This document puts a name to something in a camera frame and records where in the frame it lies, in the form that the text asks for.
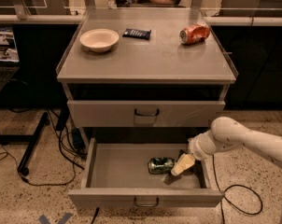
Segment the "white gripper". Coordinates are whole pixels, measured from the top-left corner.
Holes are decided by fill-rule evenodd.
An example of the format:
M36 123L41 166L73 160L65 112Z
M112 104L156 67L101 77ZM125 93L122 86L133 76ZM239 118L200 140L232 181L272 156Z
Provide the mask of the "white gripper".
M200 133L189 139L188 152L182 154L171 170L173 176L178 176L195 164L195 159L202 161L215 154L217 146L210 131Z

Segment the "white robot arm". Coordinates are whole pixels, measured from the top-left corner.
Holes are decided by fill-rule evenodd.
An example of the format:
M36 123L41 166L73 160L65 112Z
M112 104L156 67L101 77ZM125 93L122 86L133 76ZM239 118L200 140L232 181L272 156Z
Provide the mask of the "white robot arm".
M178 176L218 152L245 147L282 169L282 136L251 130L234 119L219 117L210 129L189 139L188 152L182 154L171 170Z

